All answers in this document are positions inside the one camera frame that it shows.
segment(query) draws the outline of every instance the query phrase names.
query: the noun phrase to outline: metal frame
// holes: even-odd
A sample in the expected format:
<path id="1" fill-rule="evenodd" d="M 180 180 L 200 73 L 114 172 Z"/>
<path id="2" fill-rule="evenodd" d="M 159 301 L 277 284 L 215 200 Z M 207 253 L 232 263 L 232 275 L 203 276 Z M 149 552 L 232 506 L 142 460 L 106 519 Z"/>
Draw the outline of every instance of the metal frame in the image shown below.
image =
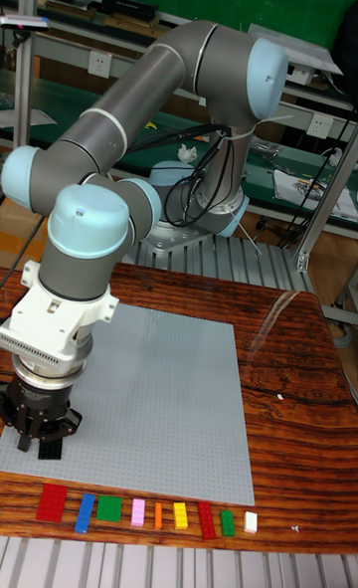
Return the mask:
<path id="1" fill-rule="evenodd" d="M 339 196 L 346 185 L 349 176 L 358 161 L 358 125 L 343 152 L 343 156 L 337 165 L 329 184 L 313 213 L 307 230 L 300 241 L 294 258 L 300 272 L 307 272 L 309 255 L 316 243 L 323 226 L 331 214 Z"/>
<path id="2" fill-rule="evenodd" d="M 19 0 L 19 15 L 36 15 L 37 0 Z M 21 44 L 17 50 L 15 86 L 14 148 L 28 143 L 31 119 L 31 91 L 34 67 L 35 37 Z"/>

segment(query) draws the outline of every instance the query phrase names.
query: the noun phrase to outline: gray lego baseplate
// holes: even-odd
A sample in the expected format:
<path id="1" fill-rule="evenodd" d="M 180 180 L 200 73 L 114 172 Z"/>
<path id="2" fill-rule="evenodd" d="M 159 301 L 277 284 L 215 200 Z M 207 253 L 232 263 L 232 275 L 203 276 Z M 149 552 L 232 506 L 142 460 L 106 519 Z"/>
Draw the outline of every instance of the gray lego baseplate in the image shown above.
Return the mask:
<path id="1" fill-rule="evenodd" d="M 253 505 L 233 327 L 120 304 L 93 338 L 62 459 L 18 451 L 5 427 L 1 471 Z"/>

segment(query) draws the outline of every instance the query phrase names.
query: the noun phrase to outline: orange lego brick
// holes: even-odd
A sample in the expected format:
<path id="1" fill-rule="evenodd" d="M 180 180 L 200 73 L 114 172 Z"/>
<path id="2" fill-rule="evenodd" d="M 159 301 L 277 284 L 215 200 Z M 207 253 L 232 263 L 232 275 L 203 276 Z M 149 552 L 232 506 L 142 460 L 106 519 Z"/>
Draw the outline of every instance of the orange lego brick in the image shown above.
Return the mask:
<path id="1" fill-rule="evenodd" d="M 161 528 L 161 508 L 162 505 L 160 501 L 155 503 L 155 512 L 154 512 L 154 528 L 156 530 L 160 530 Z"/>

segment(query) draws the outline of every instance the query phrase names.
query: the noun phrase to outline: cable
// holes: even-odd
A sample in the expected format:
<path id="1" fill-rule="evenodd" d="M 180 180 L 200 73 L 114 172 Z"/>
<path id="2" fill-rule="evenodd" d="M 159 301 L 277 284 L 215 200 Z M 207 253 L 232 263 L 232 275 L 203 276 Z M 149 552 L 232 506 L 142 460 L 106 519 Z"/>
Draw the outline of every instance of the cable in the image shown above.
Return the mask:
<path id="1" fill-rule="evenodd" d="M 35 228 L 33 229 L 33 231 L 31 232 L 31 234 L 29 235 L 29 237 L 27 238 L 27 240 L 25 241 L 23 247 L 21 248 L 19 254 L 17 255 L 14 263 L 10 266 L 9 270 L 7 271 L 5 277 L 0 281 L 0 290 L 4 287 L 5 283 L 7 282 L 7 280 L 9 279 L 9 277 L 12 275 L 12 273 L 14 272 L 17 264 L 19 263 L 20 259 L 22 258 L 24 252 L 26 251 L 26 249 L 28 248 L 28 246 L 30 245 L 30 243 L 32 242 L 33 238 L 35 237 L 36 233 L 38 232 L 38 230 L 40 230 L 43 222 L 45 221 L 45 217 L 41 217 L 41 219 L 39 219 L 39 221 L 37 222 Z"/>
<path id="2" fill-rule="evenodd" d="M 214 144 L 214 146 L 212 146 L 212 148 L 210 149 L 210 151 L 209 151 L 210 152 L 210 156 L 207 156 L 206 157 L 205 163 L 203 163 L 203 160 L 200 162 L 200 164 L 199 164 L 200 171 L 203 170 L 203 168 L 213 158 L 214 154 L 216 154 L 217 150 L 219 150 L 222 141 L 223 141 L 223 137 L 221 136 L 216 141 L 216 143 Z M 221 173 L 220 173 L 220 176 L 219 176 L 219 179 L 218 179 L 217 186 L 216 186 L 216 188 L 215 188 L 215 190 L 214 190 L 214 192 L 212 194 L 212 197 L 210 198 L 210 200 L 208 201 L 207 205 L 205 206 L 205 208 L 203 208 L 203 210 L 198 215 L 196 215 L 196 217 L 193 217 L 193 218 L 192 217 L 189 217 L 188 211 L 187 211 L 186 214 L 185 214 L 185 219 L 184 220 L 175 222 L 175 221 L 171 221 L 170 218 L 169 218 L 169 216 L 168 216 L 168 201 L 169 201 L 170 196 L 174 192 L 174 189 L 176 187 L 178 187 L 182 183 L 190 183 L 193 180 L 193 177 L 196 176 L 196 174 L 191 175 L 190 177 L 186 177 L 184 179 L 179 179 L 179 181 L 177 181 L 170 188 L 168 194 L 165 197 L 164 205 L 163 205 L 164 216 L 165 216 L 166 220 L 168 221 L 168 223 L 170 223 L 172 226 L 175 226 L 177 228 L 185 228 L 188 225 L 193 225 L 194 223 L 197 223 L 197 221 L 199 221 L 199 219 L 201 219 L 205 214 L 207 214 L 209 212 L 209 210 L 212 207 L 212 205 L 214 203 L 214 200 L 215 200 L 215 198 L 216 198 L 216 196 L 217 196 L 217 194 L 218 194 L 218 192 L 220 190 L 220 187 L 221 187 L 221 184 L 222 184 L 222 181 L 223 181 L 225 172 L 226 172 L 226 168 L 227 168 L 227 165 L 228 165 L 228 160 L 229 160 L 229 155 L 230 155 L 230 152 L 231 152 L 231 147 L 232 147 L 232 145 L 228 141 L 227 151 L 226 151 L 226 154 L 225 154 L 225 159 L 224 159 L 224 162 L 223 162 L 223 166 L 222 166 L 222 170 L 221 170 Z"/>
<path id="3" fill-rule="evenodd" d="M 199 137 L 209 132 L 215 132 L 216 130 L 221 130 L 225 133 L 229 132 L 228 127 L 220 123 L 198 124 L 184 130 L 170 130 L 169 132 L 161 135 L 145 137 L 139 141 L 134 141 L 132 144 L 130 144 L 130 146 L 128 146 L 125 154 L 143 150 L 144 148 L 156 148 L 158 146 L 178 143 L 183 139 L 193 139 L 194 137 Z"/>
<path id="4" fill-rule="evenodd" d="M 0 13 L 1 13 L 1 15 L 4 15 L 4 7 L 3 7 L 2 0 L 0 0 Z M 4 59 L 5 59 L 5 29 L 2 29 L 1 49 L 0 49 L 0 71 L 4 66 Z"/>
<path id="5" fill-rule="evenodd" d="M 343 128 L 341 129 L 341 131 L 340 131 L 340 133 L 339 133 L 339 136 L 337 137 L 337 140 L 336 140 L 336 144 L 337 144 L 337 145 L 338 145 L 338 143 L 339 143 L 340 139 L 342 138 L 342 136 L 343 136 L 343 133 L 344 133 L 344 131 L 345 131 L 345 129 L 346 129 L 346 127 L 347 127 L 347 125 L 349 124 L 349 122 L 350 122 L 351 118 L 353 117 L 354 113 L 355 113 L 355 109 L 353 108 L 353 111 L 352 111 L 352 112 L 351 112 L 351 113 L 348 115 L 348 117 L 347 117 L 347 119 L 346 119 L 346 121 L 345 121 L 345 123 L 344 123 L 344 126 L 343 126 Z M 326 166 L 326 164 L 327 164 L 327 162 L 328 162 L 328 160 L 329 160 L 330 154 L 331 154 L 331 153 L 328 153 L 328 154 L 327 154 L 327 156 L 326 156 L 326 158 L 324 159 L 324 161 L 323 161 L 323 163 L 322 163 L 321 167 L 319 168 L 318 172 L 316 173 L 316 175 L 315 175 L 314 179 L 311 181 L 311 184 L 310 184 L 310 186 L 309 186 L 309 188 L 308 188 L 307 192 L 305 193 L 305 195 L 304 195 L 304 197 L 303 197 L 303 199 L 302 199 L 302 201 L 301 201 L 301 203 L 300 203 L 299 207 L 298 207 L 298 208 L 297 208 L 297 210 L 295 211 L 295 213 L 294 213 L 294 215 L 293 215 L 293 218 L 292 218 L 291 222 L 289 223 L 288 227 L 285 229 L 285 231 L 283 232 L 283 235 L 281 236 L 280 240 L 278 241 L 278 243 L 277 243 L 277 246 L 278 246 L 278 247 L 280 247 L 280 248 L 284 248 L 284 247 L 286 247 L 287 245 L 291 245 L 291 243 L 292 243 L 292 240 L 290 240 L 290 242 L 288 243 L 288 242 L 287 242 L 287 235 L 288 235 L 289 233 L 292 233 L 292 232 L 293 232 L 293 231 L 291 230 L 291 228 L 292 228 L 292 226 L 294 225 L 294 222 L 295 222 L 295 220 L 296 220 L 296 219 L 299 217 L 299 215 L 300 215 L 300 213 L 301 213 L 301 211 L 302 211 L 302 208 L 303 208 L 303 206 L 304 206 L 305 202 L 307 201 L 307 199 L 308 199 L 308 197 L 309 197 L 309 195 L 310 195 L 310 192 L 311 192 L 311 190 L 313 189 L 313 187 L 314 187 L 314 185 L 315 185 L 315 183 L 316 183 L 317 179 L 319 178 L 319 176 L 320 176 L 320 175 L 321 175 L 321 173 L 323 172 L 323 170 L 324 170 L 324 168 L 325 168 L 325 166 Z M 303 231 L 304 231 L 304 229 L 307 227 L 307 225 L 308 225 L 308 223 L 309 223 L 309 220 L 310 220 L 311 216 L 312 216 L 312 215 L 310 215 L 310 216 L 309 216 L 309 218 L 307 218 L 307 219 L 306 219 L 307 223 L 306 223 L 304 226 L 303 226 L 302 224 L 299 224 L 299 226 L 298 226 L 298 228 L 299 228 L 299 233 L 298 233 L 298 235 L 297 235 L 297 233 L 295 233 L 295 235 L 296 235 L 296 238 L 302 234 L 302 228 L 303 228 Z"/>

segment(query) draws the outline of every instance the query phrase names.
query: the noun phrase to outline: pink lego brick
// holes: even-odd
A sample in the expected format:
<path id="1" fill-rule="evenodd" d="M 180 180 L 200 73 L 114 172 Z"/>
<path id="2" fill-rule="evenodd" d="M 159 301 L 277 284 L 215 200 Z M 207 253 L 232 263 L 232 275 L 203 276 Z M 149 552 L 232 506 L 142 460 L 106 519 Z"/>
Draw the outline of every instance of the pink lego brick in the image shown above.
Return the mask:
<path id="1" fill-rule="evenodd" d="M 134 499 L 132 505 L 131 526 L 144 524 L 145 499 Z"/>

